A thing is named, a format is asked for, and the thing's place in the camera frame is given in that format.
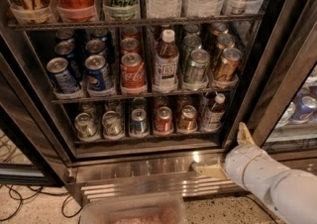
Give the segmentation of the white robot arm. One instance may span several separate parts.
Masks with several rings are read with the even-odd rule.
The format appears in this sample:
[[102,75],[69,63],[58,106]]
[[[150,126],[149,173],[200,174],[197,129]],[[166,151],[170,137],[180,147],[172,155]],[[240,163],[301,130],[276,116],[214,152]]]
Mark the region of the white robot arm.
[[274,160],[255,144],[243,122],[237,141],[223,162],[194,162],[192,168],[204,176],[230,179],[286,224],[317,224],[317,176]]

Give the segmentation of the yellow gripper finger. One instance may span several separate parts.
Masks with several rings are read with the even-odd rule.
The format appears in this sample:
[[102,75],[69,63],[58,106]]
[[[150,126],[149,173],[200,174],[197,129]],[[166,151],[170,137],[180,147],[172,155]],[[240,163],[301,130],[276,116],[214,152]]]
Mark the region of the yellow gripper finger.
[[219,164],[214,165],[203,165],[203,164],[193,164],[192,168],[200,175],[216,178],[216,179],[227,179],[223,168]]
[[238,131],[238,135],[237,135],[237,143],[239,145],[253,144],[254,143],[252,135],[251,135],[247,125],[244,122],[240,122],[239,123],[239,131]]

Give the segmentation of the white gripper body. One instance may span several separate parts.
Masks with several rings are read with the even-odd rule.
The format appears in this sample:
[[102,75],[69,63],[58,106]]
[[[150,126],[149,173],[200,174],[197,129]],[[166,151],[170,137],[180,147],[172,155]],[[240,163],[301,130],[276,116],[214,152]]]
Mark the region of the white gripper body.
[[231,181],[257,198],[278,198],[291,194],[290,168],[277,162],[257,145],[244,144],[225,159],[225,171]]

